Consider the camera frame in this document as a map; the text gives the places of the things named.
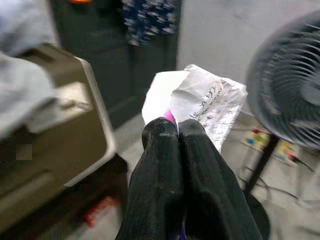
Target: concrete floor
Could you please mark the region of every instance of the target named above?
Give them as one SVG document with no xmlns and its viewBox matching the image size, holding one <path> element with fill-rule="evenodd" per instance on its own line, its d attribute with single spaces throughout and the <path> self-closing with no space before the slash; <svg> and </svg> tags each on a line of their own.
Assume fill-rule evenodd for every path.
<svg viewBox="0 0 320 240">
<path fill-rule="evenodd" d="M 247 129 L 257 126 L 258 123 L 253 118 L 241 116 L 236 121 L 234 129 Z M 129 178 L 144 151 L 141 142 L 143 128 L 142 116 L 137 115 L 115 132 L 119 154 L 129 164 Z M 240 175 L 239 169 L 241 166 L 245 164 L 252 167 L 258 156 L 254 149 L 241 143 L 243 134 L 243 131 L 232 130 L 224 141 L 221 150 L 221 155 L 237 177 Z M 315 169 L 320 158 L 303 151 L 301 159 Z M 244 172 L 242 178 L 247 178 L 248 173 L 250 174 L 250 172 Z M 269 186 L 286 190 L 296 196 L 303 191 L 310 177 L 311 173 L 302 165 L 289 167 L 277 160 L 271 161 L 262 175 L 263 180 Z M 294 198 L 281 192 L 271 190 L 268 193 L 265 188 L 258 186 L 255 187 L 253 192 L 264 205 L 270 217 L 271 240 L 320 239 L 319 204 L 318 208 L 306 209 L 299 206 Z M 88 228 L 85 224 L 80 224 L 74 231 L 69 232 L 64 239 L 114 240 L 119 226 L 117 211 L 110 210 L 94 228 Z"/>
</svg>

